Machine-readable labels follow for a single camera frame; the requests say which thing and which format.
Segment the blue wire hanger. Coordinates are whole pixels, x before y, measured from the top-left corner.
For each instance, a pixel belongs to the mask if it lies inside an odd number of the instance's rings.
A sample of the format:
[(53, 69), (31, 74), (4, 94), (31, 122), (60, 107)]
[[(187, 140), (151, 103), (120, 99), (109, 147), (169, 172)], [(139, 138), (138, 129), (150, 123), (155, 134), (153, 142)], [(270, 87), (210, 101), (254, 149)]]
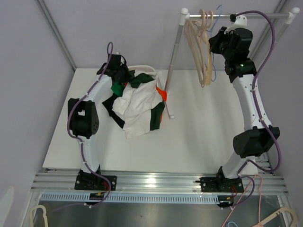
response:
[[(222, 15), (222, 10), (223, 10), (223, 6), (222, 4), (220, 4), (217, 8), (216, 11), (220, 10), (218, 17), (215, 19), (215, 22), (212, 24), (211, 28), (209, 30), (207, 30), (207, 32), (209, 32), (210, 36), (212, 36), (212, 32), (214, 30), (214, 27), (218, 21), (218, 19), (220, 18), (220, 16)], [(214, 71), (214, 75), (211, 77), (211, 81), (215, 82), (216, 78), (217, 78), (217, 73), (216, 73), (216, 67), (214, 65), (215, 63), (215, 58), (214, 58), (214, 54), (212, 53), (212, 67), (213, 67), (213, 71)]]

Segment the beige hanger of orange shirt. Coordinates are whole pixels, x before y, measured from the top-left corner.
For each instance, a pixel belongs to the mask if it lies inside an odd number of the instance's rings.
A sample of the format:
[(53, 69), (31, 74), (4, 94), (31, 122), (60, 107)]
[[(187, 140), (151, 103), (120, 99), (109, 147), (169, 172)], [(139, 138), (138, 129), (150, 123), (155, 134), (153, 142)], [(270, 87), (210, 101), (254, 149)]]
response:
[(207, 63), (204, 65), (204, 77), (205, 77), (205, 85), (208, 86), (211, 84), (211, 77), (213, 73), (213, 67), (212, 67), (212, 56), (210, 52), (210, 44), (208, 41), (208, 34), (207, 34), (207, 29), (211, 28), (214, 20), (214, 14), (210, 10), (206, 12), (204, 9), (201, 9), (199, 13), (202, 16), (203, 22), (202, 22), (202, 41), (206, 45), (206, 52), (207, 52)]

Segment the orange t shirt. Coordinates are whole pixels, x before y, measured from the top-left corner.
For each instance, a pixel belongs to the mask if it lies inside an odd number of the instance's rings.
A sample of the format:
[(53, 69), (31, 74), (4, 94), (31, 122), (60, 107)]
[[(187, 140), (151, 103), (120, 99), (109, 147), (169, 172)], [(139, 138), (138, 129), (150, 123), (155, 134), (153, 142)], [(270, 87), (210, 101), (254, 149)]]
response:
[(162, 101), (158, 104), (158, 107), (157, 107), (157, 111), (158, 111), (158, 114), (160, 116), (159, 123), (161, 123), (162, 116), (163, 116), (163, 111), (164, 111), (165, 103), (167, 101), (168, 94), (165, 90), (162, 90), (159, 87), (156, 87), (156, 89), (157, 89), (159, 95), (162, 98)]

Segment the black t shirt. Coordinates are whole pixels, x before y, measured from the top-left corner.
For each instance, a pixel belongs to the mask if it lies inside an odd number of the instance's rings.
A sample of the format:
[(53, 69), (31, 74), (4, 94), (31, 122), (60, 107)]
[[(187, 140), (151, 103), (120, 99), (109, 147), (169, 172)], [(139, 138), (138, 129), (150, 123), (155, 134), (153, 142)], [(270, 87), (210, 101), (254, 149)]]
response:
[(105, 107), (107, 110), (109, 116), (116, 122), (116, 124), (122, 129), (124, 127), (124, 120), (118, 116), (114, 111), (113, 111), (113, 104), (114, 101), (118, 98), (118, 95), (112, 94), (111, 97), (106, 99), (105, 101), (102, 102), (102, 105)]

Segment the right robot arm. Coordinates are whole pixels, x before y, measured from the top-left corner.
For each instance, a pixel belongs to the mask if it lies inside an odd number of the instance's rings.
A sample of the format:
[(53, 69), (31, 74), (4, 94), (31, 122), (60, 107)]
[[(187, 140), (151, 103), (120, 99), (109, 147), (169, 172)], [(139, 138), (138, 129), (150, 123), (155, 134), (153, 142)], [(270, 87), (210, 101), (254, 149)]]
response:
[(227, 191), (241, 182), (239, 173), (255, 157), (267, 153), (279, 137), (280, 130), (268, 119), (256, 81), (257, 70), (248, 57), (253, 34), (238, 27), (222, 27), (209, 39), (210, 51), (225, 59), (225, 72), (238, 95), (244, 119), (244, 131), (233, 138), (234, 152), (225, 165), (219, 168), (212, 180), (220, 191)]

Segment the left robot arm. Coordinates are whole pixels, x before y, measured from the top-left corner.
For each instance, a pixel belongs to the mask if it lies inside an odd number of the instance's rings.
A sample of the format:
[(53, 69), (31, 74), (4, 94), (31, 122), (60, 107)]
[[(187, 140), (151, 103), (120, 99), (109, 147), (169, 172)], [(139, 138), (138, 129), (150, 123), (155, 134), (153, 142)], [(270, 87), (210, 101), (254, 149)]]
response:
[(128, 67), (124, 56), (109, 54), (108, 60), (97, 72), (96, 81), (82, 98), (68, 100), (67, 132), (79, 142), (81, 169), (75, 190), (114, 190), (116, 177), (103, 176), (98, 161), (96, 133), (99, 129), (97, 105), (112, 87), (112, 82), (127, 78)]

